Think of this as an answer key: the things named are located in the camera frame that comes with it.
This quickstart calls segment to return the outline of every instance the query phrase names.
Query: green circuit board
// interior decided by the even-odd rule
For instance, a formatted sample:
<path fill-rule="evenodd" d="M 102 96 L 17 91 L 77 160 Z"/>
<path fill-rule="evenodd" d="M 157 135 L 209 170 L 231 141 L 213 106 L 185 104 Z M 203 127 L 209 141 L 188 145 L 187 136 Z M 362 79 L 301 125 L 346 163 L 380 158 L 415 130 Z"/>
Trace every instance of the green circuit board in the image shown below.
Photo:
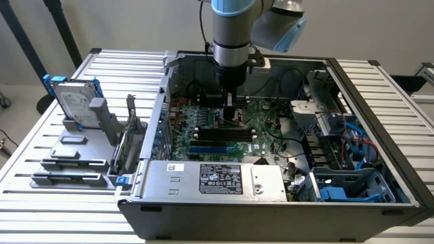
<path fill-rule="evenodd" d="M 199 155 L 193 161 L 204 162 L 243 162 L 247 156 L 259 157 L 264 152 L 264 158 L 268 162 L 275 161 L 273 151 L 281 141 L 275 139 L 265 130 L 265 118 L 272 122 L 269 132 L 281 136 L 280 130 L 275 130 L 276 115 L 272 112 L 271 102 L 264 99 L 251 99 L 249 102 L 237 111 L 241 111 L 241 124 L 239 120 L 216 122 L 215 109 L 199 107 L 197 105 L 179 105 L 179 118 L 172 123 L 172 153 L 171 159 L 175 161 L 191 161 L 189 155 Z M 256 138 L 251 142 L 227 142 L 225 153 L 195 153 L 189 152 L 191 141 L 195 141 L 195 128 L 204 129 L 253 129 Z"/>

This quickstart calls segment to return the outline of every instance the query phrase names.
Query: robotic arm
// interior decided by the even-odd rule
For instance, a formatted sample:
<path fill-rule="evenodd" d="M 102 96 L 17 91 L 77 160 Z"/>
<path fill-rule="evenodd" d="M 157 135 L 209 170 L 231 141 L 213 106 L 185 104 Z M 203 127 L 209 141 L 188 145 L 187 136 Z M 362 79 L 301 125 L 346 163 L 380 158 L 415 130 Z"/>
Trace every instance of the robotic arm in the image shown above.
<path fill-rule="evenodd" d="M 213 72 L 223 88 L 224 119 L 233 117 L 236 87 L 245 81 L 249 43 L 273 51 L 288 51 L 305 24 L 300 2 L 211 0 Z"/>

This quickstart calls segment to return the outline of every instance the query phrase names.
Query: power supply label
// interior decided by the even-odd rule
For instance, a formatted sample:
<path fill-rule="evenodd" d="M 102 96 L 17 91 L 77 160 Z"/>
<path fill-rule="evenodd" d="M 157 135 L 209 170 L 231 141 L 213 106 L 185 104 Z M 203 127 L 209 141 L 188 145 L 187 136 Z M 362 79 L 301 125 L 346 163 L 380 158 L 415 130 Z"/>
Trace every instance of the power supply label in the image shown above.
<path fill-rule="evenodd" d="M 201 194 L 241 195 L 241 166 L 200 164 L 199 191 Z"/>

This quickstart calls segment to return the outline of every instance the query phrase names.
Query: white wall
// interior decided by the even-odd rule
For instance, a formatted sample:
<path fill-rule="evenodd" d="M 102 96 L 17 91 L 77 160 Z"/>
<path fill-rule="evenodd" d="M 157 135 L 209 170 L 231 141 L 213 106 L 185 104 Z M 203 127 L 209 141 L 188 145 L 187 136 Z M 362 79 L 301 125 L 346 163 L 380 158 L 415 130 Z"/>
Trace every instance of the white wall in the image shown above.
<path fill-rule="evenodd" d="M 10 0 L 48 72 L 73 66 L 41 0 Z M 85 56 L 92 47 L 163 51 L 201 50 L 196 0 L 62 0 L 64 13 Z M 304 0 L 308 25 L 292 55 L 375 59 L 392 74 L 412 74 L 434 61 L 432 0 Z M 204 8 L 211 39 L 211 10 Z M 12 33 L 0 18 L 0 83 L 37 84 Z"/>

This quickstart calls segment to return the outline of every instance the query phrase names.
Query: floor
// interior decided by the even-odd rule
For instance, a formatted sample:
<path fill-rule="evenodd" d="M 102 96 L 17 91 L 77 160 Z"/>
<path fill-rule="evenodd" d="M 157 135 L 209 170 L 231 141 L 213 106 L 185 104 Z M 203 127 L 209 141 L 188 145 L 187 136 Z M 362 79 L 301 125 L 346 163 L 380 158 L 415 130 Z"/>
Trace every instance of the floor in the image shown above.
<path fill-rule="evenodd" d="M 4 130 L 17 144 L 22 141 L 26 133 L 38 120 L 40 114 L 36 111 L 38 99 L 46 94 L 44 87 L 34 85 L 4 85 L 0 84 L 0 90 L 10 99 L 9 108 L 0 108 L 0 129 Z M 14 145 L 6 141 L 6 147 L 10 151 L 16 149 Z M 0 157 L 0 168 L 6 159 Z"/>

